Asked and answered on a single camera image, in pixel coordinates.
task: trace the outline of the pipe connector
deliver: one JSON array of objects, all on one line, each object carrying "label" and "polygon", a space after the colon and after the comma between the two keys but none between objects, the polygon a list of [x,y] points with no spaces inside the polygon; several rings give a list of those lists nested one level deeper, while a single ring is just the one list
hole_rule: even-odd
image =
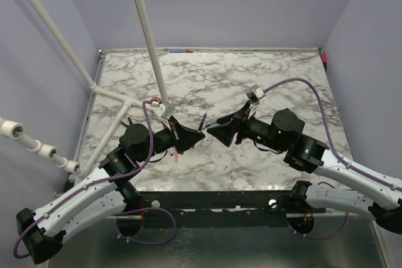
[{"label": "pipe connector", "polygon": [[49,144],[43,144],[40,141],[36,141],[38,143],[38,146],[34,149],[28,149],[31,152],[39,155],[42,158],[50,159],[52,160],[53,158],[56,157],[57,155],[57,149]]},{"label": "pipe connector", "polygon": [[8,121],[0,117],[0,133],[8,138],[17,140],[24,133],[24,126],[19,122]]}]

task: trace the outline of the white pvc pipe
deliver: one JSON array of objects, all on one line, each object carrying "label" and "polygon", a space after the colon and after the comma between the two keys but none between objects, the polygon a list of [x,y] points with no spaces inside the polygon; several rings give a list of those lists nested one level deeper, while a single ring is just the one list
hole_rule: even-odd
[{"label": "white pvc pipe", "polygon": [[35,8],[36,12],[38,12],[40,18],[42,18],[43,22],[47,25],[49,30],[52,32],[56,40],[60,43],[61,47],[65,50],[66,54],[70,57],[71,61],[74,63],[77,70],[81,73],[85,81],[87,81],[88,86],[90,88],[94,88],[96,86],[95,82],[92,80],[85,67],[81,63],[80,59],[77,57],[69,43],[66,41],[60,30],[57,28],[57,25],[53,22],[52,18],[43,7],[40,0],[29,0],[32,6]]},{"label": "white pvc pipe", "polygon": [[118,94],[112,91],[108,91],[102,87],[96,86],[94,89],[94,92],[97,94],[105,95],[107,97],[111,97],[116,100],[120,100],[121,102],[129,102],[131,105],[139,106],[141,107],[143,105],[142,101],[136,100],[132,97],[129,97],[128,95],[123,95],[123,94]]},{"label": "white pvc pipe", "polygon": [[98,159],[99,155],[101,155],[101,152],[105,148],[107,142],[109,141],[113,133],[116,131],[117,127],[119,126],[123,117],[126,115],[130,106],[131,105],[129,103],[128,104],[124,103],[124,105],[121,107],[119,113],[117,113],[117,116],[114,118],[111,126],[108,128],[105,135],[102,137],[99,144],[95,148],[94,152],[91,154],[87,163],[85,164],[84,167],[82,167],[83,174],[76,179],[75,181],[76,183],[82,181],[92,171],[92,166],[95,164],[96,159]]},{"label": "white pvc pipe", "polygon": [[0,117],[0,134],[18,142],[20,145],[28,148],[29,151],[39,155],[42,158],[50,159],[59,168],[63,168],[69,173],[81,175],[80,166],[77,162],[68,160],[57,154],[55,147],[43,144],[40,141],[34,140],[24,133],[24,126],[19,122],[7,121]]},{"label": "white pvc pipe", "polygon": [[161,66],[159,64],[158,54],[156,52],[155,42],[153,39],[151,25],[149,23],[148,14],[145,8],[144,0],[134,0],[137,12],[139,16],[139,20],[141,22],[141,26],[143,27],[146,46],[149,51],[149,57],[151,58],[151,63],[153,67],[153,71],[155,73],[156,82],[158,83],[159,91],[162,96],[162,100],[168,101],[168,96],[166,93],[165,82],[163,81],[163,75],[161,71]]}]

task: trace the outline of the black bar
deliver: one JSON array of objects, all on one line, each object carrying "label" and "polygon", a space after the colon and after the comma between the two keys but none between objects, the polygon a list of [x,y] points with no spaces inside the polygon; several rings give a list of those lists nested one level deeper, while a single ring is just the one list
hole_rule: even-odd
[{"label": "black bar", "polygon": [[174,209],[264,208],[271,199],[279,200],[291,191],[140,191],[144,207],[158,200],[160,207]]},{"label": "black bar", "polygon": [[[170,210],[170,213],[175,217],[179,228],[286,227],[288,224],[286,214],[268,215],[264,208],[244,209],[236,212],[228,210],[222,210],[221,212],[213,212],[212,210],[195,210],[194,212]],[[144,228],[172,228],[172,220],[162,212],[157,212],[156,215],[150,215],[150,212],[147,212],[144,216]]]}]

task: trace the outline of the gray wall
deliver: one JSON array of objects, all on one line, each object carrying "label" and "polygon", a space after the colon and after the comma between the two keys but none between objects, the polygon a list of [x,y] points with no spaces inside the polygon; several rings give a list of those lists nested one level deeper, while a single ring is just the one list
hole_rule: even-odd
[{"label": "gray wall", "polygon": [[[73,0],[99,48],[145,42],[133,0]],[[349,0],[145,0],[157,46],[323,46]]]},{"label": "gray wall", "polygon": [[[402,0],[350,0],[325,45],[356,160],[402,177]],[[390,235],[402,267],[402,237]]]},{"label": "gray wall", "polygon": [[[99,53],[72,0],[42,3],[93,75]],[[89,89],[27,0],[0,4],[0,116],[71,157]],[[0,162],[0,267],[33,267],[30,258],[13,258],[15,214],[49,202],[66,173],[2,136]]]}]

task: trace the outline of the marble tabletop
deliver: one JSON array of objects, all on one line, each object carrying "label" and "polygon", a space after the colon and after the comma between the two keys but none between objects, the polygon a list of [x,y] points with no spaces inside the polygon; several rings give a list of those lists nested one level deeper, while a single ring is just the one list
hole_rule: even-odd
[{"label": "marble tabletop", "polygon": [[[254,84],[266,88],[286,78],[305,78],[322,96],[335,147],[351,158],[318,53],[161,53],[160,64],[169,101],[176,106],[174,116],[181,124],[194,129],[204,113],[209,122],[240,109],[247,100],[245,91]],[[145,53],[107,54],[99,85],[139,100],[160,96],[149,56]],[[82,166],[120,108],[118,101],[97,95],[83,143]],[[305,121],[304,134],[327,142],[317,100],[304,83],[284,84],[269,92],[256,117],[270,123],[273,114],[284,108]],[[127,116],[145,123],[139,107],[129,109]],[[151,120],[154,132],[162,129],[152,115]],[[117,147],[124,130],[123,126],[118,127],[98,162]],[[227,148],[206,133],[206,138],[179,156],[178,162],[168,154],[159,163],[149,164],[131,182],[140,191],[285,190],[297,180],[316,183],[323,179],[289,168],[283,162],[284,156],[284,153],[258,151],[248,140]]]}]

